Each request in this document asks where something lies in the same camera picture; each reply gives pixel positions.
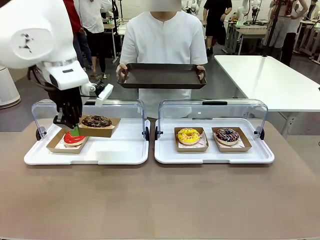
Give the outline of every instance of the red shirt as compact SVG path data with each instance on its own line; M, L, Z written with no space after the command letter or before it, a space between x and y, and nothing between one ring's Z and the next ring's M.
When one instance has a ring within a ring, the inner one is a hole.
M76 11L74 0L63 0L66 11L68 12L72 32L78 33L80 29L82 28L79 15Z

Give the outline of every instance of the cardboard box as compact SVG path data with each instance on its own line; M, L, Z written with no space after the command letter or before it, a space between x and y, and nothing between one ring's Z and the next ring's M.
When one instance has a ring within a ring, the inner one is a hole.
M227 147L221 147L222 143L218 142L216 138L216 131L218 131L221 128L228 128L235 130L237 133L239 133L239 136L244 144L244 147L235 147L235 146L227 146ZM213 138L216 142L216 145L221 153L238 153L238 152L248 152L250 148L252 148L251 143L249 142L248 138L244 134L244 132L241 130L240 127L229 127L229 126L224 126L224 127L212 127L212 134Z
M85 116L83 116L80 119L80 124L79 124L79 136L85 136L85 137L101 137L101 138L111 138L112 134L116 131L119 122L121 118L109 118L112 122L112 127L108 128L84 128L83 125L81 124L82 119Z
M196 147L196 148L182 148L182 147L179 147L178 132L181 129L185 129L185 128L195 129L195 130L198 131L198 133L200 133L200 135L204 134L206 145L204 147ZM207 138L206 133L205 133L205 131L204 131L204 129L202 127L175 127L174 128L174 138L175 138L175 147L176 147L176 150L179 153L201 153L201 152L203 153L209 147L208 138Z
M78 148L70 148L70 149L59 149L56 148L57 144L62 140L63 137L66 133L68 133L69 130L67 129L61 129L55 136L54 138L48 143L46 146L47 149L49 149L53 153L62 153L62 154L79 154L81 150L84 148L88 137L84 139L84 142L78 147Z

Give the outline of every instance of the donut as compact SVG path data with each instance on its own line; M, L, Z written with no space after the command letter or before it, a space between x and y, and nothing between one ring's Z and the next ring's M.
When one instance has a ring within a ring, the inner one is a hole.
M109 129L112 126L112 121L105 117L99 115L88 115L82 119L82 126L87 129Z
M178 132L178 140L184 145L194 145L200 140L200 133L193 128L183 128Z
M85 139L85 136L72 136L70 132L63 136L63 141L68 146L79 146L84 143Z
M224 145L235 145L239 142L239 133L231 128L220 128L215 132L215 138Z

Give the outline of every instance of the display case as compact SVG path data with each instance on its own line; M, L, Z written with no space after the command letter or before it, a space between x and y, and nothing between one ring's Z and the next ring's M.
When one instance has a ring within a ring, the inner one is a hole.
M138 165L148 158L150 122L145 119L144 105L139 100L106 100L102 106L96 106L95 100L88 101L83 106L83 116L99 115L119 122L110 137L90 136L76 154L50 150L54 138L65 131L53 124L58 114L54 102L42 100L35 103L32 114L38 141L24 157L28 165Z
M159 104L155 124L155 159L163 164L271 163L275 156L264 141L267 113L268 107L254 99L164 100ZM203 129L207 148L179 151L177 130L181 128ZM222 152L216 141L219 128L242 132L240 138L245 138L246 149L239 151L226 145L227 151Z

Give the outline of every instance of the chocolate donut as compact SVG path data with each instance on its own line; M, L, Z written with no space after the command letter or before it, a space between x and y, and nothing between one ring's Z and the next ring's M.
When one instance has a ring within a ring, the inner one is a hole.
M225 145L234 145L239 141L239 133L231 128L220 128L215 132L217 140Z
M112 121L109 118L98 115L85 116L81 123L91 128L106 128L112 125Z

